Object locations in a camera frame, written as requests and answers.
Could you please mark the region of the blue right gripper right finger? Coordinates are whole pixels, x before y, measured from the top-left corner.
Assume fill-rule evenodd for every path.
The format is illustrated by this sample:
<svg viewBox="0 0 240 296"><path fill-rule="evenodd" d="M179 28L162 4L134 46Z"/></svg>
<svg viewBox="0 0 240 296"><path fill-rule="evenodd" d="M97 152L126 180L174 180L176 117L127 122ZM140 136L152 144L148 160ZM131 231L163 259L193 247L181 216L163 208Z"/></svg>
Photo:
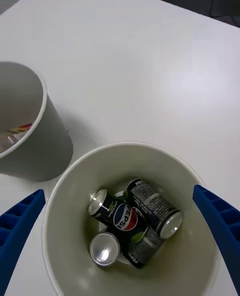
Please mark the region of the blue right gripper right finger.
<svg viewBox="0 0 240 296"><path fill-rule="evenodd" d="M236 292L240 293L240 211L199 184L193 201L220 250Z"/></svg>

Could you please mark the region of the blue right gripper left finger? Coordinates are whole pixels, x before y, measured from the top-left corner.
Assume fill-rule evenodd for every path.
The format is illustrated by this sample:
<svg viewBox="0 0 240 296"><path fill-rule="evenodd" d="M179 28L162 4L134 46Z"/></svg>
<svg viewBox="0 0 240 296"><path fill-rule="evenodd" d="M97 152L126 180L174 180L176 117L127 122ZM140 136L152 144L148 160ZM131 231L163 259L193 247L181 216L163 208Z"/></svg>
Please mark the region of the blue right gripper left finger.
<svg viewBox="0 0 240 296"><path fill-rule="evenodd" d="M0 295L4 295L28 236L46 204L38 189L0 216Z"/></svg>

